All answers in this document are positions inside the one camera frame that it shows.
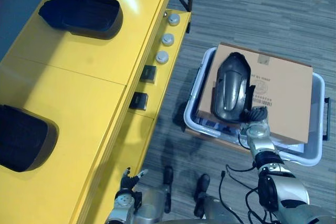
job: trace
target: plastic bin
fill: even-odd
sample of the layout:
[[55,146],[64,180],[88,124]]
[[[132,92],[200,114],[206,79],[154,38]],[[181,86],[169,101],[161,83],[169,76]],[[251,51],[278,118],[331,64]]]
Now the plastic bin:
[[[204,119],[196,116],[197,106],[201,96],[200,91],[205,83],[205,77],[209,71],[215,51],[215,47],[210,48],[204,54],[184,111],[184,122],[194,131],[219,138],[223,141],[239,144],[237,138],[239,133],[238,130],[228,129],[227,131],[220,131],[215,129],[213,125],[205,125]],[[271,137],[274,144],[277,145],[279,150],[281,150],[279,155],[282,159],[304,166],[313,166],[320,161],[322,156],[323,110],[324,80],[318,74],[313,73],[308,143],[299,145],[284,145],[278,143],[276,138]],[[246,139],[243,137],[241,137],[241,141],[243,144],[246,144]]]

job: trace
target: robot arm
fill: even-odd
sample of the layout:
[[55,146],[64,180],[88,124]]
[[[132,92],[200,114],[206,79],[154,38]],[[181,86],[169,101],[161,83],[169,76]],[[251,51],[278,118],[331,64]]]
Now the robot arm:
[[247,143],[258,169],[259,203],[283,223],[335,223],[324,209],[312,206],[302,182],[286,167],[269,137],[267,120],[244,127]]
[[120,190],[115,195],[114,208],[110,212],[105,224],[130,224],[135,211],[141,206],[142,194],[132,189],[142,176],[148,172],[143,170],[134,177],[129,177],[130,168],[123,173]]

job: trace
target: black cable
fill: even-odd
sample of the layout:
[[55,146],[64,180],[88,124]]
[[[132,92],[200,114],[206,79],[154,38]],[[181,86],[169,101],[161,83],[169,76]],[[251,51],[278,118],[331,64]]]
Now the black cable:
[[241,182],[241,181],[237,180],[236,178],[234,178],[234,177],[231,175],[229,169],[230,169],[230,170],[233,170],[233,171],[235,171],[235,172],[243,172],[243,171],[244,171],[244,172],[248,172],[248,171],[250,171],[250,170],[253,170],[255,167],[252,167],[252,168],[250,168],[250,169],[246,169],[246,170],[235,170],[235,169],[232,169],[229,165],[225,165],[225,168],[226,168],[226,171],[227,171],[227,173],[228,173],[228,175],[229,175],[229,177],[230,177],[231,179],[233,179],[235,182],[238,182],[239,184],[241,184],[242,186],[245,186],[246,188],[248,188],[248,189],[250,189],[250,190],[253,189],[252,187],[249,187],[248,185],[246,185],[246,184],[244,184],[243,182]]
[[240,144],[244,149],[247,149],[247,150],[250,149],[250,148],[245,147],[245,146],[241,143],[241,141],[240,141],[240,134],[238,134],[238,142],[239,142],[239,144]]
[[244,173],[244,172],[249,172],[250,170],[253,170],[254,168],[256,168],[256,163],[253,162],[252,167],[249,169],[245,169],[245,170],[236,170],[236,169],[231,168],[229,165],[225,165],[225,167],[226,169],[229,168],[230,170],[233,170],[234,172]]
[[266,221],[266,218],[267,218],[267,212],[266,212],[266,210],[264,210],[265,211],[265,215],[264,215],[264,217],[263,217],[263,221]]
[[249,220],[250,223],[252,224],[252,220],[251,220],[251,216],[250,216],[250,215],[252,214],[257,220],[260,221],[260,223],[262,223],[262,224],[270,224],[270,223],[264,221],[263,219],[261,219],[260,216],[257,215],[257,213],[254,212],[254,211],[251,209],[251,207],[250,207],[250,205],[249,205],[249,203],[248,203],[248,196],[249,196],[251,193],[253,193],[254,191],[256,191],[256,190],[258,190],[258,187],[252,189],[251,191],[249,191],[249,192],[245,195],[245,203],[246,203],[246,206],[247,206],[247,208],[248,208],[248,213],[247,213],[248,220]]
[[223,183],[223,179],[224,179],[224,177],[225,177],[225,171],[223,170],[222,171],[222,173],[221,173],[221,181],[220,181],[220,183],[219,183],[219,187],[218,187],[218,192],[219,192],[219,199],[220,199],[220,202],[222,203],[222,205],[223,205],[223,207],[226,209],[226,210],[228,210],[231,214],[233,214],[235,217],[236,217],[236,219],[239,221],[239,223],[241,223],[241,224],[244,224],[243,223],[243,221],[242,221],[242,219],[240,219],[240,217],[234,212],[234,211],[232,211],[224,202],[223,202],[223,200],[222,200],[222,193],[221,193],[221,188],[222,188],[222,183]]

